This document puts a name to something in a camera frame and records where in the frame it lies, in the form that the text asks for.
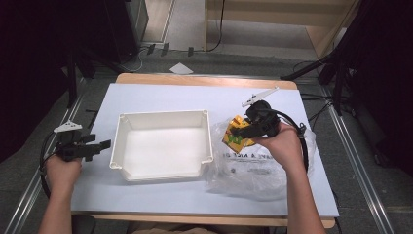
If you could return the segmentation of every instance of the white clip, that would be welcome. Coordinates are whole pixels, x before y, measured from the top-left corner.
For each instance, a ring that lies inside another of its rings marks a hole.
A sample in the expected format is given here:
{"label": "white clip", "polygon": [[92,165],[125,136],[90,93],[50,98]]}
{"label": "white clip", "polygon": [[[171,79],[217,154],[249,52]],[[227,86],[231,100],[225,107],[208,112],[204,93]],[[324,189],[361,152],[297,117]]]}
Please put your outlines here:
{"label": "white clip", "polygon": [[79,130],[79,129],[82,129],[82,125],[75,124],[72,121],[68,120],[65,124],[55,128],[54,132],[60,133],[60,132]]}
{"label": "white clip", "polygon": [[247,102],[244,102],[244,103],[243,103],[243,107],[246,107],[246,106],[248,106],[248,105],[252,105],[252,104],[256,103],[258,100],[260,100],[260,99],[262,99],[262,98],[264,98],[264,97],[272,94],[273,92],[275,92],[275,91],[277,91],[277,90],[279,90],[279,89],[280,89],[280,88],[279,88],[278,86],[276,86],[276,87],[275,87],[274,89],[272,89],[272,90],[264,91],[264,92],[261,92],[261,93],[259,93],[259,94],[257,94],[257,95],[252,95],[252,97],[251,97]]}

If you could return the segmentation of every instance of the white bin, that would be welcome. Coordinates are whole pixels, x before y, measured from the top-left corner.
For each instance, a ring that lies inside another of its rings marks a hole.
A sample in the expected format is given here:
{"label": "white bin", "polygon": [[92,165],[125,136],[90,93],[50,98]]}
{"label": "white bin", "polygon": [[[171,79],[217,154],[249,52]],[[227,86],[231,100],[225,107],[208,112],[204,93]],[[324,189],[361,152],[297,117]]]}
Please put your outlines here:
{"label": "white bin", "polygon": [[128,181],[200,176],[212,161],[207,110],[119,116],[110,168]]}

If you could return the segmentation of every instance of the clear plastic bag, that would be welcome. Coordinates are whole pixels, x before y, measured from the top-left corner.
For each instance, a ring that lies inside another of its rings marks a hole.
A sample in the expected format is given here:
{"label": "clear plastic bag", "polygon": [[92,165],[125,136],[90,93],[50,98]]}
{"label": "clear plastic bag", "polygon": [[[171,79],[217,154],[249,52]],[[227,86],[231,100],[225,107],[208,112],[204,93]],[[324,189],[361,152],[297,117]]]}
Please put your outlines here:
{"label": "clear plastic bag", "polygon": [[[268,201],[286,198],[286,175],[267,148],[255,144],[235,153],[222,138],[230,120],[211,126],[214,161],[206,173],[209,192]],[[308,176],[313,171],[316,135],[305,133],[308,152]]]}

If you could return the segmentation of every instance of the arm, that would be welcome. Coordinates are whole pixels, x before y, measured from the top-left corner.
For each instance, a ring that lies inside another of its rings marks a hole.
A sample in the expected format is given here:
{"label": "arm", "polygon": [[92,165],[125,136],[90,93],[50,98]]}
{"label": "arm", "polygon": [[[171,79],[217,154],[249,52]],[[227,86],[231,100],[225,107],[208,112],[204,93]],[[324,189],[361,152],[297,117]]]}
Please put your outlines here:
{"label": "arm", "polygon": [[51,197],[39,233],[72,233],[70,202],[81,168],[80,159],[64,162],[54,155],[46,162]]}
{"label": "arm", "polygon": [[325,233],[304,168],[301,143],[295,129],[280,123],[274,137],[257,137],[256,143],[270,150],[287,177],[288,233]]}

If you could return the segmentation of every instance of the yellow object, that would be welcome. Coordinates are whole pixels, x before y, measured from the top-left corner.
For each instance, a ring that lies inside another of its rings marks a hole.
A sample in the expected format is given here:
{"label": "yellow object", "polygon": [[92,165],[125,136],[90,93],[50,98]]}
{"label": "yellow object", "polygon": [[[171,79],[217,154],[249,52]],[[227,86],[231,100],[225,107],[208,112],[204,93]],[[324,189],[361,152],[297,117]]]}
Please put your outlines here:
{"label": "yellow object", "polygon": [[227,130],[225,131],[225,135],[224,135],[224,138],[222,139],[222,142],[228,145],[228,147],[230,147],[236,153],[240,153],[241,150],[243,150],[243,148],[247,146],[254,145],[255,142],[252,141],[252,139],[242,138],[241,136],[233,136],[231,133],[231,129],[233,128],[244,128],[246,126],[249,126],[248,122],[240,115],[237,115],[228,124]]}

